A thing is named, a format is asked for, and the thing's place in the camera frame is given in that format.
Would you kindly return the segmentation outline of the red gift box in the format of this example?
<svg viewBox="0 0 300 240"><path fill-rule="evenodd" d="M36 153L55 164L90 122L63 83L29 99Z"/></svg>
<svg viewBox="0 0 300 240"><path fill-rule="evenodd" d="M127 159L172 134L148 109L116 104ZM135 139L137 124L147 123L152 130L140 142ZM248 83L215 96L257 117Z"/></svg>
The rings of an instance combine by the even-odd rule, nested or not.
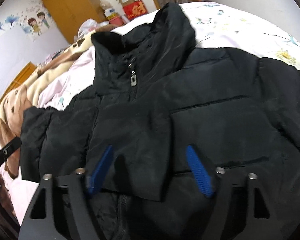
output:
<svg viewBox="0 0 300 240"><path fill-rule="evenodd" d="M148 10L142 0L137 0L123 7L126 17L131 21L139 16L148 14Z"/></svg>

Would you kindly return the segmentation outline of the black puffer jacket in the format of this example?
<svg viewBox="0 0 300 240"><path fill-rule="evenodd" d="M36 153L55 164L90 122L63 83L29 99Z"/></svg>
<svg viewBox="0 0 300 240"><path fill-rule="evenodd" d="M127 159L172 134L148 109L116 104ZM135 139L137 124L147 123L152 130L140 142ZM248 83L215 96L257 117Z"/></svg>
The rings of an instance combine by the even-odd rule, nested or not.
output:
<svg viewBox="0 0 300 240"><path fill-rule="evenodd" d="M215 205L187 163L261 178L280 238L300 224L300 70L237 48L197 48L173 3L125 35L95 33L94 81L62 111L31 107L21 129L21 175L89 173L114 159L89 204L104 239L203 239Z"/></svg>

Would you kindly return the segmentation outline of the pink floral duvet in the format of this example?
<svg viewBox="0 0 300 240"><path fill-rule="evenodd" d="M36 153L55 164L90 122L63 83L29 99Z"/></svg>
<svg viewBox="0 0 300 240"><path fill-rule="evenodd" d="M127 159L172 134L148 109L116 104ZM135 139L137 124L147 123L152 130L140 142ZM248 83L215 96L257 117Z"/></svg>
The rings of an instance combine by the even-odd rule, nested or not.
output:
<svg viewBox="0 0 300 240"><path fill-rule="evenodd" d="M196 32L197 47L239 48L300 70L300 42L276 25L214 2L185 3L180 7ZM69 64L66 72L42 90L37 106L65 109L76 94L92 84L94 55L89 49Z"/></svg>

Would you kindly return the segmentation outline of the wooden wardrobe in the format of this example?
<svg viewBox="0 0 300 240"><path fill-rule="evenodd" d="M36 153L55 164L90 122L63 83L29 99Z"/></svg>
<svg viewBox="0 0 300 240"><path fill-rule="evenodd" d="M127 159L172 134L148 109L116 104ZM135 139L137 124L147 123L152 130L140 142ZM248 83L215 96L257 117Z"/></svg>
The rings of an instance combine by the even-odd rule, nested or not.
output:
<svg viewBox="0 0 300 240"><path fill-rule="evenodd" d="M88 19L104 22L100 0L42 0L58 29L69 43L74 42L80 26Z"/></svg>

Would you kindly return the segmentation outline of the cartoon couple wall sticker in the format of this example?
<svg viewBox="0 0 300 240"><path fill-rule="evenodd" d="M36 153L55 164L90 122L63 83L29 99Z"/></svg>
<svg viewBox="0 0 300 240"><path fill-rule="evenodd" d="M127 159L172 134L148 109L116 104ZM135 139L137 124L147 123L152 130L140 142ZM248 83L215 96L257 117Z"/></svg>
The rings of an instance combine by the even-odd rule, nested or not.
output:
<svg viewBox="0 0 300 240"><path fill-rule="evenodd" d="M39 11L36 18L29 18L27 20L27 24L34 36L40 36L44 31L51 28L51 25L47 20L46 13L43 11Z"/></svg>

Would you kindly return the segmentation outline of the white plastic bag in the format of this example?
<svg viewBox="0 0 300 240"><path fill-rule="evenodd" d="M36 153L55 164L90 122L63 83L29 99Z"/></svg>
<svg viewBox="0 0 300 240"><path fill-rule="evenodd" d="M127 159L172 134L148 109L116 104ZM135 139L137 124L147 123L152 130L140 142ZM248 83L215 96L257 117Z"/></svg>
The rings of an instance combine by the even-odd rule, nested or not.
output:
<svg viewBox="0 0 300 240"><path fill-rule="evenodd" d="M78 29L77 37L81 38L87 33L97 29L99 27L99 24L93 20L93 19L87 19L85 22L82 23L82 25Z"/></svg>

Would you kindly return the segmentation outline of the brown cream plush blanket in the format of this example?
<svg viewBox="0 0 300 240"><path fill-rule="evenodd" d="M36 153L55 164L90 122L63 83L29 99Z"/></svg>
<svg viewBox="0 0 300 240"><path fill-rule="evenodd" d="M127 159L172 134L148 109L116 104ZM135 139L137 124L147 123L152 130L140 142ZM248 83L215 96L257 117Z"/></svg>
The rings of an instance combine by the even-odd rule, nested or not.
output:
<svg viewBox="0 0 300 240"><path fill-rule="evenodd" d="M8 92L0 104L0 145L4 147L20 136L24 111L37 106L40 93L58 76L68 71L73 63L93 44L91 35L107 32L117 26L99 27L69 46L63 53L41 68L37 68L19 87Z"/></svg>

